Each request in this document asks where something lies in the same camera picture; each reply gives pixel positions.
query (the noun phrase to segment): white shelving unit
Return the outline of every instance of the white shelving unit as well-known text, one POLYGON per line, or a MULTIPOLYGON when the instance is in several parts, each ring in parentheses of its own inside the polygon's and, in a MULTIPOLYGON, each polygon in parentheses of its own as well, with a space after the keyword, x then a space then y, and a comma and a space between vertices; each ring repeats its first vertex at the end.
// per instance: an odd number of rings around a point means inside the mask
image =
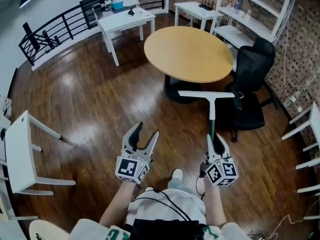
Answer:
POLYGON ((258 36, 275 44, 286 26, 286 23, 289 19, 290 13, 295 2, 295 0, 284 0, 281 11, 278 11, 271 5, 265 3, 263 0, 250 1, 254 2, 256 5, 265 9, 277 18, 273 29, 269 29, 267 26, 263 25, 258 20, 254 19, 252 16, 246 17, 246 12, 244 11, 235 9, 234 7, 222 6, 222 0, 217 0, 215 7, 215 15, 210 29, 210 33, 220 35, 231 44, 229 44, 228 46, 232 52, 235 61, 235 63, 233 64, 234 71, 236 71, 237 68, 237 49, 239 49, 241 46, 252 46, 254 41, 251 40, 244 33, 242 33, 239 29, 232 26, 231 20, 229 21, 229 25, 216 26, 219 13, 225 14, 229 16, 231 19, 240 22, 241 24, 245 25, 247 28, 252 30, 254 33, 256 33, 258 36))

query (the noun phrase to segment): wooden floor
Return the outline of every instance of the wooden floor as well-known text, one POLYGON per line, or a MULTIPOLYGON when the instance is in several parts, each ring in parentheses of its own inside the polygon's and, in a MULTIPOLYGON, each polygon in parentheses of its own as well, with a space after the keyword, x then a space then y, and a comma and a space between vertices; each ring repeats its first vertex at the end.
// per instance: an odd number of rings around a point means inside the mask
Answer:
MULTIPOLYGON (((171 14, 156 18, 156 29, 173 24, 171 14)), ((145 25, 145 38, 149 34, 150 27, 145 25)), ((206 148, 209 103, 178 104, 166 97, 164 75, 147 61, 137 30, 127 30, 115 43, 120 67, 108 54, 101 34, 96 34, 35 72, 26 64, 18 70, 10 95, 12 121, 29 110, 64 138, 57 140, 31 129, 32 142, 43 148, 42 153, 34 154, 38 175, 75 180, 76 185, 36 186, 53 190, 53 196, 13 194, 17 216, 38 215, 69 232, 79 219, 98 221, 121 183, 114 171, 122 138, 138 122, 144 123, 142 144, 153 131, 160 131, 153 170, 142 189, 164 189, 172 171, 181 168, 183 181, 195 190, 206 148)), ((232 79, 229 75, 203 88, 223 91, 232 79)), ((264 89, 258 96, 261 100, 268 97, 264 89)), ((273 104, 264 107, 263 113, 265 127, 240 132, 237 143, 230 141, 229 131, 218 132, 227 141, 239 172, 237 181, 221 189, 227 219, 237 222, 248 234, 268 237, 284 216, 290 214, 293 221, 300 220, 316 199, 311 194, 297 194, 297 189, 314 183, 314 174, 312 169, 295 170, 303 161, 300 138, 281 141, 288 131, 285 113, 273 104)), ((278 230, 278 239, 304 240, 315 225, 316 221, 290 225, 286 220, 278 230)), ((22 227, 28 231, 27 222, 22 227)))

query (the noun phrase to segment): wall outlet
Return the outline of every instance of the wall outlet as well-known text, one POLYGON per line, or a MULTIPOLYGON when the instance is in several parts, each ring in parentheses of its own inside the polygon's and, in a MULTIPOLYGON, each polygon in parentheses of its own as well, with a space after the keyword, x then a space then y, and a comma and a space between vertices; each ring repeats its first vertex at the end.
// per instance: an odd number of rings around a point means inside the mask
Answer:
POLYGON ((296 99, 296 97, 295 97, 294 95, 292 95, 292 96, 290 97, 290 100, 292 101, 292 103, 294 103, 297 99, 296 99))

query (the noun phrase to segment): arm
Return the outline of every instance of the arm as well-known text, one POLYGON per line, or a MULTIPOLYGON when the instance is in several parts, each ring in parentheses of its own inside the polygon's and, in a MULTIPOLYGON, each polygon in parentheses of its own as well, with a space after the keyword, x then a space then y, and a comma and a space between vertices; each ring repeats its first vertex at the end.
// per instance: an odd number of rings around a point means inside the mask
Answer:
POLYGON ((220 190, 217 186, 212 186, 208 176, 204 177, 204 205, 206 223, 210 226, 222 227, 227 223, 227 219, 222 206, 220 190))
POLYGON ((126 218, 136 184, 123 181, 111 203, 104 211, 99 223, 107 228, 117 226, 126 218))

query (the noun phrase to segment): ceiling light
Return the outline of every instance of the ceiling light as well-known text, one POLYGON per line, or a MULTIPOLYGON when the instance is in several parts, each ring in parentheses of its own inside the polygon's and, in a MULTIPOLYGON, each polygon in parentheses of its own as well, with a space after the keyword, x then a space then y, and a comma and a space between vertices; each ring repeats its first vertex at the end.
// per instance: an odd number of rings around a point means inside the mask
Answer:
POLYGON ((29 3, 31 0, 21 0, 20 2, 20 7, 19 8, 22 8, 24 7, 27 3, 29 3))

